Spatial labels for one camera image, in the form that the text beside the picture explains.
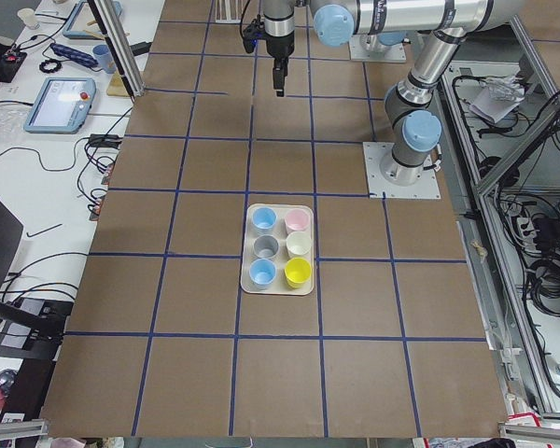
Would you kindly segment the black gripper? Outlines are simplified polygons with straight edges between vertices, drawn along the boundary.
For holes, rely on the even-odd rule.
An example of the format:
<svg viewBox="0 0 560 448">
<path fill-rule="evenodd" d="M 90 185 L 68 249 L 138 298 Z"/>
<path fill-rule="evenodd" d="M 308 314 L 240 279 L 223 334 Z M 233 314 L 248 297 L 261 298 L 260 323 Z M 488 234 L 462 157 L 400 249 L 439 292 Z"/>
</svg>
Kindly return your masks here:
<svg viewBox="0 0 560 448">
<path fill-rule="evenodd" d="M 274 58 L 273 89 L 277 97 L 285 95 L 288 58 L 294 52 L 294 34 L 266 36 L 266 50 Z"/>
</svg>

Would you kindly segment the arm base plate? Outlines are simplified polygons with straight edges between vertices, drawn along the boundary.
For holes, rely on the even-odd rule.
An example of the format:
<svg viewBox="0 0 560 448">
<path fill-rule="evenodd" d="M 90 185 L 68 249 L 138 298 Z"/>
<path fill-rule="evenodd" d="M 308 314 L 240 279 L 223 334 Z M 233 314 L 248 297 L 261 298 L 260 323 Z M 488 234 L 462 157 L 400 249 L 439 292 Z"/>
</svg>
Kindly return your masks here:
<svg viewBox="0 0 560 448">
<path fill-rule="evenodd" d="M 404 31 L 353 36 L 349 41 L 350 58 L 361 62 L 405 63 L 405 37 Z"/>
<path fill-rule="evenodd" d="M 363 153 L 368 192 L 376 199 L 439 200 L 440 188 L 434 170 L 422 171 L 410 186 L 396 185 L 382 174 L 381 162 L 391 154 L 390 142 L 364 142 Z"/>
</svg>

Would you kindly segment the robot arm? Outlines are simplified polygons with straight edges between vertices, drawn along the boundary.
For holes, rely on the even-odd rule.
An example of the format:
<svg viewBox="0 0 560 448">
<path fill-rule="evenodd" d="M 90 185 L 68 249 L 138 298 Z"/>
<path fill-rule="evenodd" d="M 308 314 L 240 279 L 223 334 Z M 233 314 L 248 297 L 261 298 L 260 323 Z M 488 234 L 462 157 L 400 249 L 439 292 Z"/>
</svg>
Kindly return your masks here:
<svg viewBox="0 0 560 448">
<path fill-rule="evenodd" d="M 441 122 L 427 111 L 433 92 L 458 47 L 472 32 L 496 28 L 523 1 L 311 1 L 318 39 L 338 47 L 354 35 L 380 38 L 392 32 L 428 31 L 408 75 L 385 95 L 385 113 L 395 134 L 380 171 L 390 183 L 414 184 L 426 157 L 439 143 Z"/>
<path fill-rule="evenodd" d="M 285 96 L 289 57 L 295 48 L 296 7 L 307 7 L 309 1 L 265 0 L 262 2 L 264 40 L 267 53 L 273 57 L 273 89 L 278 97 Z"/>
</svg>

